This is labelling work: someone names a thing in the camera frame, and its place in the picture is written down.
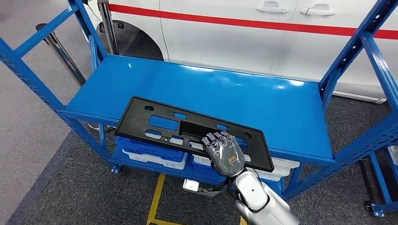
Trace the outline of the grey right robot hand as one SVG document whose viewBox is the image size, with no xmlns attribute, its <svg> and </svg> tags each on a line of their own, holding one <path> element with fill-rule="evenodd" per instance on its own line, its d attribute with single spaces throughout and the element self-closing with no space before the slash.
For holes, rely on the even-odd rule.
<svg viewBox="0 0 398 225">
<path fill-rule="evenodd" d="M 234 136 L 226 131 L 207 133 L 201 141 L 213 163 L 213 169 L 224 177 L 238 176 L 245 168 L 245 157 Z"/>
</svg>

